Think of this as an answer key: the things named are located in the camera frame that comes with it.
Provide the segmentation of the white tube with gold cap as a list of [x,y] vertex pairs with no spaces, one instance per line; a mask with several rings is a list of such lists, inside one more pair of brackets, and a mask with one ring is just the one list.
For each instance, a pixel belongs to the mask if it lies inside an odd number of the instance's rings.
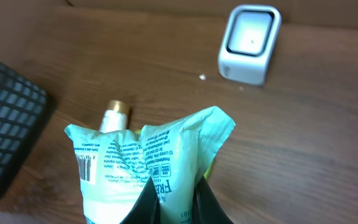
[[127,129],[130,110],[128,104],[119,100],[111,100],[104,113],[99,131],[109,133]]

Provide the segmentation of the green snack bag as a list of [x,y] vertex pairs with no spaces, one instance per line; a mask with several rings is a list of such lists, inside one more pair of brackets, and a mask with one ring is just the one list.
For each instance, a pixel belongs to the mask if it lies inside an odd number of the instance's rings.
[[[135,131],[135,133],[136,133],[136,134],[140,134],[140,133],[141,133],[141,130],[138,129],[138,130]],[[212,162],[211,162],[210,165],[209,165],[208,170],[204,173],[204,178],[205,178],[206,180],[208,180],[209,177],[210,177],[211,171],[212,171],[212,169],[213,169],[213,165],[214,165],[214,160],[212,160]]]

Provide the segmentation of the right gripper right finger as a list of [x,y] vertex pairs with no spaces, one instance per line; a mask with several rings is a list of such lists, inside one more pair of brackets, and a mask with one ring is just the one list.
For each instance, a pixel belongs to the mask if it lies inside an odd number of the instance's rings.
[[233,224],[204,177],[197,183],[194,191],[193,224]]

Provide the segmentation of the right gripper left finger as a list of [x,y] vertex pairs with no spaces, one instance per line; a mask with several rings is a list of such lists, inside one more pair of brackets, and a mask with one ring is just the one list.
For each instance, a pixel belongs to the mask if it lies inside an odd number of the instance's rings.
[[121,224],[160,224],[160,204],[151,177]]

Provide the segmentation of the mint green wipes packet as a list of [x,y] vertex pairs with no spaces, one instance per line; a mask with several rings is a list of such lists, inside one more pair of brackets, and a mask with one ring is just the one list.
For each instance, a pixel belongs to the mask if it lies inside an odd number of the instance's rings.
[[195,186],[235,125],[217,106],[160,126],[146,125],[140,133],[68,125],[86,221],[122,222],[151,182],[161,222],[191,223]]

